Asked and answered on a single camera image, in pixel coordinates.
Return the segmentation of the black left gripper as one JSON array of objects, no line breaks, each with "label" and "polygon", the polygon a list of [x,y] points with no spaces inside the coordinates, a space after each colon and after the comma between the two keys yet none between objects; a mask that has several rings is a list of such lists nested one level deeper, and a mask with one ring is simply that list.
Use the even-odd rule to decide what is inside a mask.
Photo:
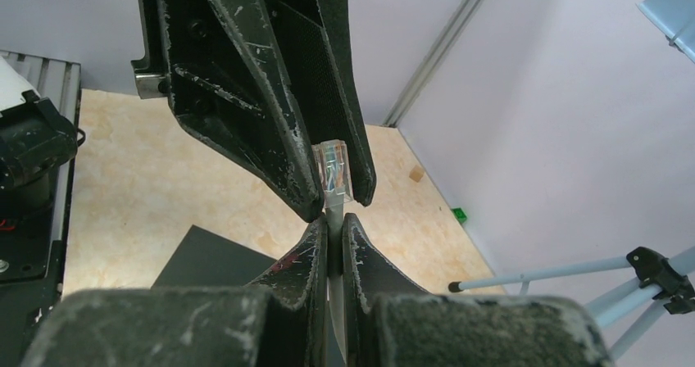
[{"label": "black left gripper", "polygon": [[265,1],[138,1],[138,95],[169,94],[186,133],[261,179],[302,220],[318,218],[318,171]]}]

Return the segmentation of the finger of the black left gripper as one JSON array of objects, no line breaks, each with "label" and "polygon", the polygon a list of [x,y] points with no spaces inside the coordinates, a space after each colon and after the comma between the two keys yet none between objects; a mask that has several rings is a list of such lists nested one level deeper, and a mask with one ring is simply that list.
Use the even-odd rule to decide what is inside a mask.
[{"label": "finger of the black left gripper", "polygon": [[348,0],[265,1],[310,143],[346,143],[352,196],[369,206],[377,178],[353,74]]}]

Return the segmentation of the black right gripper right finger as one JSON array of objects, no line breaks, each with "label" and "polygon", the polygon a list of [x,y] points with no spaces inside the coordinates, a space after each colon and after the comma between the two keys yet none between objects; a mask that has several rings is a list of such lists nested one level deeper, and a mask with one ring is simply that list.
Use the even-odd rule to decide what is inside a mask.
[{"label": "black right gripper right finger", "polygon": [[353,213],[343,222],[350,366],[610,366],[588,312],[548,296],[437,295],[391,263]]}]

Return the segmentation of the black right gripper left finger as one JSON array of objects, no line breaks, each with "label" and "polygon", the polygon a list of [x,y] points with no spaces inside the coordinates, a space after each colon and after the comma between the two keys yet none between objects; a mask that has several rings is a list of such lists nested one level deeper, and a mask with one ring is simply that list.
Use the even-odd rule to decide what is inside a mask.
[{"label": "black right gripper left finger", "polygon": [[328,225],[242,287],[91,289],[61,301],[25,366],[322,366]]}]

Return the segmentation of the black mat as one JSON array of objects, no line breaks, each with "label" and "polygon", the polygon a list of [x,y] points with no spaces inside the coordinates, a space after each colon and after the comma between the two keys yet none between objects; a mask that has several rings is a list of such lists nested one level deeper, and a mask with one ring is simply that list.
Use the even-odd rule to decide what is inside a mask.
[{"label": "black mat", "polygon": [[274,263],[267,255],[193,225],[152,286],[241,287]]}]

